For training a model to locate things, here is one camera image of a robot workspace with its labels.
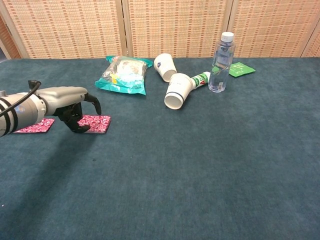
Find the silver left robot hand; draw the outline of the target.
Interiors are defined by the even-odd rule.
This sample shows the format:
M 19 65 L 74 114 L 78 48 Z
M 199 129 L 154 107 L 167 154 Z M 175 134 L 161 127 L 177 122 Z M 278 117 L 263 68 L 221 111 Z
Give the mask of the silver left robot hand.
M 59 86 L 40 89 L 36 92 L 46 105 L 46 116 L 56 116 L 74 133 L 85 133 L 89 125 L 80 126 L 83 118 L 81 102 L 92 103 L 96 113 L 102 114 L 101 104 L 97 97 L 80 86 Z

